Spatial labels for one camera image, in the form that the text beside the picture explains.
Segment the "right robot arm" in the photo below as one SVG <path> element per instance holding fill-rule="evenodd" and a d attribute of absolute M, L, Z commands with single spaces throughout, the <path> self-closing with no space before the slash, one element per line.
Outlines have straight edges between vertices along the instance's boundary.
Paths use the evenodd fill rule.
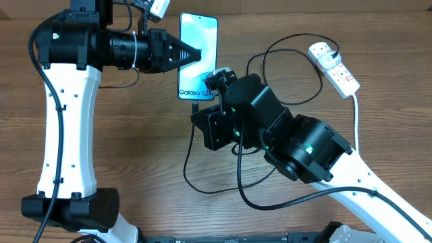
<path fill-rule="evenodd" d="M 258 148 L 280 174 L 330 195 L 385 242 L 430 242 L 431 220 L 386 185 L 350 143 L 325 122 L 292 115 L 256 74 L 233 72 L 205 80 L 219 103 L 193 113 L 192 123 L 216 151 L 237 143 Z"/>

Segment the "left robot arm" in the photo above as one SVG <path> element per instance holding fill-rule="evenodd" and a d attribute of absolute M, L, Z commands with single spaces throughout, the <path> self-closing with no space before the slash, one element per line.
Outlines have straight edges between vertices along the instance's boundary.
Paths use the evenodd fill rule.
<path fill-rule="evenodd" d="M 79 233 L 85 242 L 144 242 L 119 211 L 119 192 L 97 186 L 92 134 L 104 67 L 165 73 L 198 61 L 201 52 L 164 29 L 168 0 L 129 1 L 138 30 L 113 30 L 112 1 L 72 1 L 30 35 L 32 63 L 45 83 L 45 156 L 36 192 L 21 201 L 23 216 Z"/>

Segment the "Samsung Galaxy smartphone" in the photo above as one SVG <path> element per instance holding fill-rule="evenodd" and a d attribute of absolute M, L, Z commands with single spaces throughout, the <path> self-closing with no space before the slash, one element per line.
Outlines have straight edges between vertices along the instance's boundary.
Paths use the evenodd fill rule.
<path fill-rule="evenodd" d="M 180 14 L 180 40 L 198 51 L 192 63 L 178 69 L 180 100 L 212 101 L 214 94 L 204 79 L 217 65 L 219 21 L 216 17 L 197 13 Z"/>

